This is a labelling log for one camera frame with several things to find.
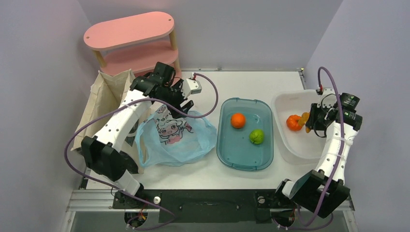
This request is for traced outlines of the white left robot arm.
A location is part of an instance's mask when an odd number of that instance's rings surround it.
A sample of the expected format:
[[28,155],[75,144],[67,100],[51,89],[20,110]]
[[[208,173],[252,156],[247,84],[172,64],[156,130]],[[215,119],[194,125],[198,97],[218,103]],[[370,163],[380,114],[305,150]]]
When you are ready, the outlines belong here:
[[193,107],[193,101],[185,105],[182,102],[202,90],[194,75],[174,83],[175,75],[174,67],[157,62],[153,71],[134,78],[125,99],[108,122],[93,136],[85,136],[81,141],[86,166],[127,192],[125,201],[133,208],[144,203],[144,194],[143,186],[128,171],[127,159],[121,153],[128,134],[155,99],[168,103],[171,114],[179,118]]

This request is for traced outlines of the yellow-orange bumpy food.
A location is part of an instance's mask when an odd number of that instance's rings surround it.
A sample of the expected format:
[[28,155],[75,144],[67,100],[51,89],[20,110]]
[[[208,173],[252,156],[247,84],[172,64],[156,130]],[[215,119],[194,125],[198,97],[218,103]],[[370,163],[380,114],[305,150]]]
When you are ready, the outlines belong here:
[[303,127],[305,127],[306,133],[310,133],[311,129],[306,126],[306,123],[309,119],[310,113],[309,112],[304,112],[300,116],[300,118],[297,121],[298,128],[301,130]]

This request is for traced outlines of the orange mandarin fruit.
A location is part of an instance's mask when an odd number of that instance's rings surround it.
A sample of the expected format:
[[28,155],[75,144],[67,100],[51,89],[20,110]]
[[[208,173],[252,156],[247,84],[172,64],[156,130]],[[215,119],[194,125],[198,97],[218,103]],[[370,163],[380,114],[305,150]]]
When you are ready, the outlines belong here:
[[235,113],[230,119],[231,126],[235,129],[241,129],[246,124],[246,117],[242,113]]

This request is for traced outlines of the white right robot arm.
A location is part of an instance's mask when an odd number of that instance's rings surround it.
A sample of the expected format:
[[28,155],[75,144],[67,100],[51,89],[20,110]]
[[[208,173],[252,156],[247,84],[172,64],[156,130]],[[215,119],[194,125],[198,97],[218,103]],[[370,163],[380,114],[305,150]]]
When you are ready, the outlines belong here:
[[291,202],[316,216],[330,215],[350,194],[344,185],[345,165],[350,147],[363,118],[356,113],[360,99],[352,94],[320,93],[298,123],[307,130],[323,131],[326,139],[318,165],[297,181],[283,180],[273,194],[274,203],[286,207]]

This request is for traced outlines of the beige canvas tote bag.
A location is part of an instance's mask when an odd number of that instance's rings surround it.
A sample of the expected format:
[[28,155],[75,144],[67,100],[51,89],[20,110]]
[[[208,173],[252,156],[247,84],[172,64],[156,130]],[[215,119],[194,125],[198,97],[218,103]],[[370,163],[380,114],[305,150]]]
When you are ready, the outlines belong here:
[[[91,86],[90,96],[83,112],[78,129],[86,123],[119,108],[130,89],[135,75],[131,70],[126,70],[111,76],[99,71],[94,84]],[[122,145],[121,155],[124,156],[126,167],[131,174],[143,174],[144,168],[141,161],[146,160],[146,148],[143,142],[135,142],[136,130],[141,123],[151,115],[151,109],[142,114],[135,125],[129,130]]]

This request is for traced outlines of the green round fruit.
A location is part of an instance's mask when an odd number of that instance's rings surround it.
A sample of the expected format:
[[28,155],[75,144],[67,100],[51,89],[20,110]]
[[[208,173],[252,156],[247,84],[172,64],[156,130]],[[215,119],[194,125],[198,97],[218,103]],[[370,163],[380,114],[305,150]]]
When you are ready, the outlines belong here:
[[249,140],[251,143],[259,145],[264,141],[264,131],[261,129],[255,129],[249,134]]

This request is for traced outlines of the light blue plastic grocery bag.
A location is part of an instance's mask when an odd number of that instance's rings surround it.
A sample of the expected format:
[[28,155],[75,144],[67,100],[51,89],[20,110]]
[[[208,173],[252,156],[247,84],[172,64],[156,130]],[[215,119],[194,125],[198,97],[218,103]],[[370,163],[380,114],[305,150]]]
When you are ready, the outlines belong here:
[[166,105],[151,114],[136,131],[140,166],[182,166],[206,156],[217,144],[217,129],[206,118],[171,116]]

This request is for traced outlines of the small orange pumpkin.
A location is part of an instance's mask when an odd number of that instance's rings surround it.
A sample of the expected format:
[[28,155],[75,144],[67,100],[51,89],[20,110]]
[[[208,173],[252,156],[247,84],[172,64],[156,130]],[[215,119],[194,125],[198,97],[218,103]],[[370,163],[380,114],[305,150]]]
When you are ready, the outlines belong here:
[[301,116],[298,116],[298,115],[289,116],[286,120],[286,125],[288,129],[291,131],[300,131],[303,127],[299,124],[300,119],[301,119]]

